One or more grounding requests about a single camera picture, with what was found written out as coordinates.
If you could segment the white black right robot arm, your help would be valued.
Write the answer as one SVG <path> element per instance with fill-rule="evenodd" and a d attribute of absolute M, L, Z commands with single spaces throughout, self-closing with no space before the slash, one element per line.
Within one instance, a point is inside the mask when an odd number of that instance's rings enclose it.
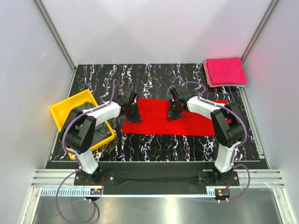
<path fill-rule="evenodd" d="M 235 103 L 218 104 L 202 98 L 202 93 L 186 92 L 182 85 L 170 89 L 172 100 L 168 120 L 182 117 L 183 112 L 193 112 L 212 121 L 215 137 L 219 143 L 217 158 L 206 181 L 223 185 L 234 170 L 237 150 L 247 141 L 247 128 Z"/>

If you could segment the red t-shirt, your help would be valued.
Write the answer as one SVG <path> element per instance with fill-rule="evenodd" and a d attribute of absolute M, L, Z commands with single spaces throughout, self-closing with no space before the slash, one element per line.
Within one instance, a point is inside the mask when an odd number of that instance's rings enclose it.
<path fill-rule="evenodd" d="M 138 100 L 141 123 L 127 120 L 121 128 L 124 134 L 215 136 L 212 121 L 193 112 L 183 112 L 181 118 L 168 120 L 170 102 L 142 98 Z"/>

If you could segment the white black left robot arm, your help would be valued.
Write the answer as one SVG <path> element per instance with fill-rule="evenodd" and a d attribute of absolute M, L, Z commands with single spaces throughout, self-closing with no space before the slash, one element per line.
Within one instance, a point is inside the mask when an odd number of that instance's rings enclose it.
<path fill-rule="evenodd" d="M 97 171 L 98 162 L 91 150 L 96 127 L 119 116 L 125 116 L 130 123 L 141 123 L 138 99 L 136 92 L 125 90 L 100 106 L 87 110 L 74 108 L 69 112 L 59 137 L 63 146 L 75 156 L 89 184 L 95 185 L 101 179 L 101 173 Z"/>

